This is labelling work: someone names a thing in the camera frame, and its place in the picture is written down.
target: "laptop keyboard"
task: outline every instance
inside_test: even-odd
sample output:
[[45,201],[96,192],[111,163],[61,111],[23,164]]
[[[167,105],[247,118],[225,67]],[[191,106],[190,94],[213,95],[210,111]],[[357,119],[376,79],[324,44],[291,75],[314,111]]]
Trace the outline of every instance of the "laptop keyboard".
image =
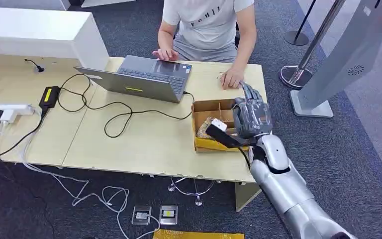
[[181,93],[182,86],[184,85],[184,82],[185,82],[185,78],[181,78],[181,77],[159,75],[155,73],[135,71],[135,70],[125,69],[125,68],[119,68],[117,73],[128,75],[128,76],[142,77],[146,79],[169,82],[175,94],[177,95]]

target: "gray shorts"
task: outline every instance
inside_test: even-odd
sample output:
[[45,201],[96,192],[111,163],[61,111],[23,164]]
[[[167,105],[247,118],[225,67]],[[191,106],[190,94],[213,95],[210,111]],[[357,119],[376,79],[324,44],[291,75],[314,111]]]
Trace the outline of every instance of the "gray shorts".
[[177,34],[174,39],[174,50],[179,53],[179,59],[183,61],[209,61],[230,62],[235,60],[237,49],[234,43],[215,50],[202,50],[189,44],[182,35]]

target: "white cable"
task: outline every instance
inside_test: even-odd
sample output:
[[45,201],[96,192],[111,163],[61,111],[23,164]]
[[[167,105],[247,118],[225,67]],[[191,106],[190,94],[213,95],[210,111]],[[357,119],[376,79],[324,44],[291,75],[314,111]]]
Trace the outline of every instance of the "white cable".
[[[38,111],[37,109],[34,109],[34,113],[37,114],[37,115],[39,115],[39,116],[41,117],[41,113],[39,113],[39,111]],[[33,137],[36,135],[36,133],[37,133],[37,130],[36,130],[34,133],[32,133],[31,135],[29,135],[29,136],[26,138],[26,141],[25,141],[25,145],[24,145],[23,150],[20,150],[20,151],[19,151],[18,156],[19,156],[20,159],[22,160],[22,164],[23,164],[26,168],[28,168],[28,169],[30,169],[30,170],[32,170],[32,171],[39,172],[39,173],[44,173],[44,174],[49,174],[49,175],[51,175],[52,177],[54,177],[54,178],[59,182],[59,184],[61,184],[62,188],[64,188],[65,191],[67,191],[67,192],[71,195],[71,197],[74,198],[73,201],[72,201],[72,203],[71,203],[71,205],[72,205],[73,207],[75,207],[78,203],[80,203],[81,201],[85,200],[85,199],[88,198],[88,197],[96,196],[96,197],[99,199],[99,201],[101,201],[107,208],[109,208],[109,209],[112,210],[113,212],[117,213],[117,215],[116,215],[116,220],[118,221],[119,229],[121,230],[121,232],[122,232],[122,234],[124,235],[124,237],[125,237],[126,239],[129,239],[129,237],[125,234],[124,230],[122,229],[121,223],[120,223],[120,221],[119,221],[119,215],[120,215],[120,213],[121,213],[122,211],[125,210],[126,205],[127,205],[127,203],[128,203],[129,189],[121,188],[121,187],[106,186],[106,187],[104,187],[104,188],[102,189],[102,191],[101,191],[101,197],[100,197],[99,195],[95,194],[95,193],[90,193],[90,194],[88,194],[88,195],[86,195],[86,196],[80,198],[80,195],[82,194],[82,192],[84,191],[84,189],[86,188],[86,186],[88,185],[88,183],[90,182],[90,180],[80,180],[80,179],[76,179],[76,178],[72,178],[72,177],[67,177],[67,176],[59,175],[59,174],[52,173],[52,172],[48,172],[48,171],[42,170],[42,169],[40,169],[40,168],[38,168],[38,167],[36,167],[36,166],[34,166],[34,165],[31,165],[31,164],[29,164],[29,163],[27,162],[25,156],[26,156],[26,154],[27,154],[28,147],[29,147],[29,145],[31,144],[31,141],[33,140]],[[71,193],[71,191],[68,190],[68,189],[65,187],[65,185],[61,182],[60,178],[71,179],[71,180],[76,181],[76,182],[82,182],[82,183],[84,183],[84,185],[83,185],[83,187],[81,188],[81,190],[79,191],[79,193],[78,193],[76,196],[74,196],[74,195]],[[115,193],[114,193],[108,200],[106,200],[106,197],[104,196],[104,191],[105,191],[106,189],[108,189],[108,188],[111,188],[111,189],[118,189],[118,191],[116,191],[116,192],[115,192]],[[125,194],[125,199],[124,199],[124,202],[122,203],[122,206],[120,207],[120,209],[119,209],[119,210],[115,210],[115,209],[113,209],[113,208],[111,207],[111,206],[112,206],[111,200],[112,200],[116,195],[118,195],[120,192],[124,192],[124,194]],[[156,232],[156,231],[158,231],[158,230],[160,229],[160,222],[159,222],[159,220],[157,220],[157,219],[156,219],[154,216],[152,216],[152,215],[148,215],[148,216],[149,216],[150,218],[153,218],[153,219],[157,222],[158,227],[157,227],[156,229],[150,231],[150,232],[147,232],[147,233],[145,233],[145,234],[143,234],[143,235],[137,237],[136,239],[140,239],[140,238],[142,238],[142,237],[144,237],[144,236],[146,236],[146,235],[148,235],[148,234],[154,233],[154,232]]]

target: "gray carpet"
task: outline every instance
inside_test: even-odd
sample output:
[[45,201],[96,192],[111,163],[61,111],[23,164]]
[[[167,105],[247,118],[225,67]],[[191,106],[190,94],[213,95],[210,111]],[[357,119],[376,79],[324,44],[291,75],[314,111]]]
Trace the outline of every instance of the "gray carpet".
[[[93,12],[111,56],[151,57],[151,51],[157,47],[156,33],[162,7],[160,0],[138,0],[89,9],[71,7],[70,10]],[[289,88],[278,80],[280,68],[297,63],[306,50],[306,47],[292,46],[283,40],[283,34],[297,29],[302,18],[296,0],[256,1],[258,41],[250,62],[263,65],[274,132],[284,142],[289,157],[319,204],[332,218],[358,238],[382,239],[382,162],[348,98],[340,93],[330,100],[335,113],[332,119],[297,118],[288,98]],[[309,26],[304,31],[312,39]],[[317,69],[324,58],[324,53],[318,49],[310,68]],[[70,196],[53,178],[28,171],[21,165],[11,168],[20,181],[48,201],[48,215],[55,226],[56,238],[80,239],[87,235],[99,239],[123,238],[115,213],[97,199],[86,200],[73,208]],[[150,205],[158,212],[161,204],[178,204],[180,209],[179,224],[163,228],[244,233],[247,239],[289,237],[264,195],[236,213],[232,183],[216,184],[202,197],[204,205],[196,207],[194,198],[167,192],[169,178],[47,169],[91,179],[86,193],[99,193],[106,185],[129,188],[130,199],[127,209],[121,214],[121,221],[131,238],[153,228],[130,224],[134,205]],[[67,182],[67,185],[72,190],[79,188],[72,182]],[[51,238],[42,208],[39,200],[31,199],[23,189],[0,179],[0,237]]]

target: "man's arm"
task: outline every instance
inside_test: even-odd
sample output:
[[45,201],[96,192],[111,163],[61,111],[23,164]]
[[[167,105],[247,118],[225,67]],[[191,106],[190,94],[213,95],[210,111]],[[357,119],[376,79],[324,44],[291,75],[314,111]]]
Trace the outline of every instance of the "man's arm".
[[221,78],[224,89],[228,87],[236,88],[239,82],[244,79],[244,71],[248,64],[248,59],[253,53],[257,39],[254,4],[237,12],[236,19],[240,33],[238,53],[232,67]]
[[157,56],[160,60],[175,61],[178,59],[178,53],[173,50],[176,27],[175,25],[168,24],[164,20],[162,20],[160,24],[157,34],[160,48],[157,51],[153,51],[153,55]]

